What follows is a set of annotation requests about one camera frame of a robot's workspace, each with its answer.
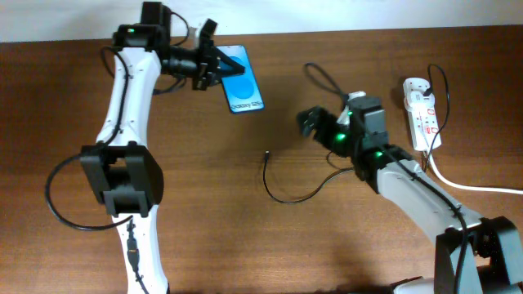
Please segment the blue screen smartphone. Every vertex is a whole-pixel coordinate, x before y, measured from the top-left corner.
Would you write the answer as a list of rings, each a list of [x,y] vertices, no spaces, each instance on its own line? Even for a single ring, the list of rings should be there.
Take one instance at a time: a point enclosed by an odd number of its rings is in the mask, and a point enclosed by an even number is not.
[[[226,95],[230,112],[242,114],[265,108],[253,67],[246,48],[243,45],[218,47],[228,57],[244,67],[244,73],[222,79],[222,88]]]

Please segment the white power strip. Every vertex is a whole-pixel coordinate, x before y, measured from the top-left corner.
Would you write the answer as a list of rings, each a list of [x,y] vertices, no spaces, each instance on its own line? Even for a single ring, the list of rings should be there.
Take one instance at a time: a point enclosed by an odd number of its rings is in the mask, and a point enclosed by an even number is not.
[[[416,151],[428,152],[441,145],[440,130],[436,119],[435,96],[434,105],[429,107],[413,107],[408,102],[411,91],[424,91],[429,89],[429,82],[423,78],[406,78],[403,83],[404,104],[409,119],[410,134],[412,137],[413,148]]]

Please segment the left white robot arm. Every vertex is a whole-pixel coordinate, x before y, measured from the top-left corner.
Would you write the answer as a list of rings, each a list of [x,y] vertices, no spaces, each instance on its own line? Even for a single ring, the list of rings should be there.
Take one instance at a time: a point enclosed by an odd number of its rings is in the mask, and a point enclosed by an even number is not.
[[[163,171],[147,147],[152,98],[161,75],[190,78],[196,91],[243,74],[245,68],[212,40],[217,23],[206,20],[195,47],[171,42],[173,11],[144,2],[136,24],[113,34],[114,85],[110,106],[94,145],[84,145],[80,163],[99,204],[111,217],[123,249],[129,293],[168,293],[161,264],[157,215]]]

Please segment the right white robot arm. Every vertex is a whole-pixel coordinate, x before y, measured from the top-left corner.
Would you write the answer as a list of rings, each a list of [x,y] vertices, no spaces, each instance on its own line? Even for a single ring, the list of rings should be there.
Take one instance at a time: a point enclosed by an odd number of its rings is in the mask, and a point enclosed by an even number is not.
[[[431,278],[410,278],[393,293],[520,293],[522,244],[505,216],[487,218],[462,205],[389,142],[379,98],[346,99],[347,122],[316,106],[297,115],[304,136],[351,160],[355,174],[393,202],[435,244]]]

